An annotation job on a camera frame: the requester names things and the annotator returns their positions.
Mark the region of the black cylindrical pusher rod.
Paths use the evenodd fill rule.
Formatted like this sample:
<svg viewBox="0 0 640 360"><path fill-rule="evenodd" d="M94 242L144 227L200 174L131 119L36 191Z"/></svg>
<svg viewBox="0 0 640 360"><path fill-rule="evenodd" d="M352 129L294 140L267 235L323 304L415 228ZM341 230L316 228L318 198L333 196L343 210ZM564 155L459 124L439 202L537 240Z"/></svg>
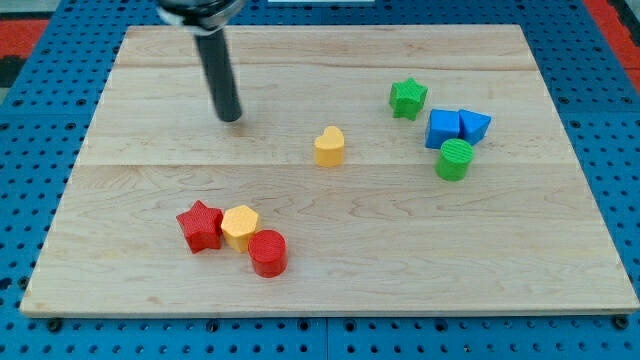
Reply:
<svg viewBox="0 0 640 360"><path fill-rule="evenodd" d="M195 43L219 120L235 122L243 114L223 29L196 36Z"/></svg>

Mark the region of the silver robot tool mount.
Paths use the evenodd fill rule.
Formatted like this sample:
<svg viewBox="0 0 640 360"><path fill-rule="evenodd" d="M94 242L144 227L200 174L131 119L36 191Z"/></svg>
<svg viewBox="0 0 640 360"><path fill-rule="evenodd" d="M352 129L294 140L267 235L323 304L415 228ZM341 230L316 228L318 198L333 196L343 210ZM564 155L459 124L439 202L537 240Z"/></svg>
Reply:
<svg viewBox="0 0 640 360"><path fill-rule="evenodd" d="M246 0L157 0L159 17L194 34L212 34L226 26L246 5Z"/></svg>

